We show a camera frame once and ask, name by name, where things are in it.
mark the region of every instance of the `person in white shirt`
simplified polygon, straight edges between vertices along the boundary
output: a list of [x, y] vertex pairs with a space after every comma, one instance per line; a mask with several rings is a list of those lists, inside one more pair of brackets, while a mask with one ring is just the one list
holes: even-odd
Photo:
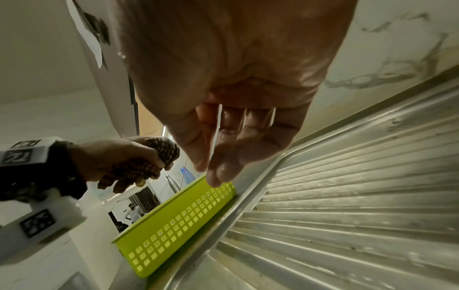
[[141, 214], [143, 214], [142, 209], [139, 206], [135, 206], [134, 204], [129, 204], [129, 210], [125, 215], [125, 219], [130, 220], [132, 223], [140, 220]]

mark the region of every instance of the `basket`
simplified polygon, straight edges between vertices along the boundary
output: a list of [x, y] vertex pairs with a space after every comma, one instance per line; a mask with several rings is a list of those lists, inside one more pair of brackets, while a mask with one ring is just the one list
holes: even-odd
[[135, 273], [145, 278], [159, 268], [234, 196], [231, 183], [211, 188], [200, 176], [118, 235], [118, 246]]

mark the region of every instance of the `white paper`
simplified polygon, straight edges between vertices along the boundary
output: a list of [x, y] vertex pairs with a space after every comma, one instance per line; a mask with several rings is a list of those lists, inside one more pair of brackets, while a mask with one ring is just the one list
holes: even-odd
[[97, 66], [100, 68], [102, 66], [102, 49], [100, 48], [99, 41], [92, 34], [92, 32], [88, 28], [86, 28], [72, 0], [67, 0], [67, 7], [68, 11], [70, 12], [70, 16], [72, 16], [73, 22], [76, 25], [76, 29], [91, 49], [92, 53], [96, 58]]

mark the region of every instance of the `hand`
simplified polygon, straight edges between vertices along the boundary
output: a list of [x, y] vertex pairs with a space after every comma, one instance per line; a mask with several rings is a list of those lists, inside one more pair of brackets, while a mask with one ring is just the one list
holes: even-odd
[[123, 140], [102, 140], [81, 145], [70, 145], [73, 162], [85, 181], [99, 181], [115, 164], [143, 158], [158, 168], [170, 170], [173, 163], [164, 167], [155, 149], [145, 146], [147, 137]]
[[115, 0], [113, 12], [139, 98], [217, 187], [288, 147], [356, 3]]

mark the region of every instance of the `blue object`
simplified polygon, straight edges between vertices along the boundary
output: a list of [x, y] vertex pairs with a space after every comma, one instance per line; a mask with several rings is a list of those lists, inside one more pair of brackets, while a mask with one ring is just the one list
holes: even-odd
[[190, 171], [188, 171], [188, 169], [184, 167], [180, 168], [180, 171], [182, 172], [183, 176], [184, 176], [184, 179], [185, 179], [185, 182], [186, 184], [190, 184], [192, 183], [196, 178], [191, 174]]

